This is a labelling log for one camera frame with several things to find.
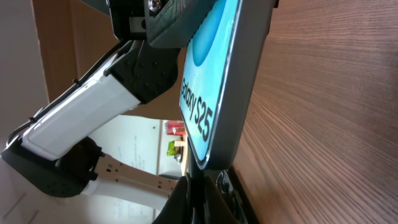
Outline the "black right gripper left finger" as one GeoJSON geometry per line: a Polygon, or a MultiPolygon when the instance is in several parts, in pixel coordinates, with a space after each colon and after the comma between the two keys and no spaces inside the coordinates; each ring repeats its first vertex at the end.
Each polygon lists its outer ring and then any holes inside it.
{"type": "Polygon", "coordinates": [[[190,223],[190,176],[181,177],[152,224],[190,223]]]}

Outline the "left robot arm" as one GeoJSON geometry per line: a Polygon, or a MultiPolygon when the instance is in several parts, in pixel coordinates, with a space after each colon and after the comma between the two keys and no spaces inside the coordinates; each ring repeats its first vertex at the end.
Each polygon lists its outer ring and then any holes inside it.
{"type": "Polygon", "coordinates": [[[104,195],[157,210],[186,206],[190,178],[168,179],[124,164],[90,134],[170,90],[177,57],[214,1],[91,1],[112,21],[118,43],[56,100],[11,133],[1,157],[41,192],[104,195]]]}

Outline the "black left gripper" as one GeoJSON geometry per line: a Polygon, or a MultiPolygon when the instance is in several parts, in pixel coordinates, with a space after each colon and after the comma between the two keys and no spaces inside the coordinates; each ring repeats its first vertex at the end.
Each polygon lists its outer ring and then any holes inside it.
{"type": "Polygon", "coordinates": [[[155,48],[186,46],[215,0],[107,0],[114,36],[155,48]]]}

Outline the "Galaxy S25 smartphone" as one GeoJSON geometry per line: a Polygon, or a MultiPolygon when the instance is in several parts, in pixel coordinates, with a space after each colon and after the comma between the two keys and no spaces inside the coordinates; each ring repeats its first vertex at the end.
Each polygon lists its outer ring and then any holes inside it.
{"type": "Polygon", "coordinates": [[[234,161],[274,7],[217,0],[187,46],[179,107],[201,170],[234,161]]]}

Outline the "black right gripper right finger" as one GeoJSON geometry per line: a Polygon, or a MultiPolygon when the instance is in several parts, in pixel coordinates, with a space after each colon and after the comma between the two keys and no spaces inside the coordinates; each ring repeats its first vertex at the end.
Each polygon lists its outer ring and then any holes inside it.
{"type": "Polygon", "coordinates": [[[204,178],[205,189],[205,221],[209,224],[238,224],[214,181],[204,178]]]}

